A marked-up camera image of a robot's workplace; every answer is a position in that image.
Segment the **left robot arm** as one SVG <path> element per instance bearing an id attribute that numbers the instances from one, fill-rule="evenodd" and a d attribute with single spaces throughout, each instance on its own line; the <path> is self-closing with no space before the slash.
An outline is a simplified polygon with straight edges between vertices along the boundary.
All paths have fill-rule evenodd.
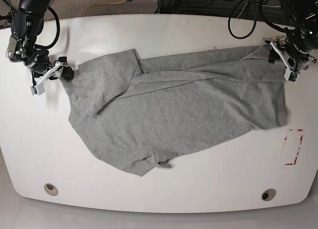
<path id="1" fill-rule="evenodd" d="M 286 68 L 296 75 L 313 60 L 310 52 L 318 48 L 317 0 L 279 1 L 286 16 L 294 19 L 296 24 L 294 29 L 281 28 L 270 22 L 263 14 L 262 4 L 258 6 L 258 12 L 268 26 L 286 34 L 284 44 L 281 40 L 274 40 L 270 45 L 276 55 L 281 55 Z"/>

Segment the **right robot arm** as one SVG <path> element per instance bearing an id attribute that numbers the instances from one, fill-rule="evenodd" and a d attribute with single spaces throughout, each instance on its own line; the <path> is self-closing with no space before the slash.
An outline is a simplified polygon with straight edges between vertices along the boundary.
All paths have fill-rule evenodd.
<path id="1" fill-rule="evenodd" d="M 22 62 L 31 73 L 33 90 L 39 94 L 39 87 L 45 80 L 63 78 L 74 79 L 74 71 L 67 62 L 67 57 L 60 57 L 51 62 L 49 49 L 58 42 L 61 27 L 58 15 L 50 7 L 51 0 L 19 0 L 18 9 L 10 10 L 11 36 L 6 57 L 13 63 Z M 49 45 L 36 43 L 37 36 L 44 27 L 44 15 L 49 11 L 56 23 L 56 35 Z"/>

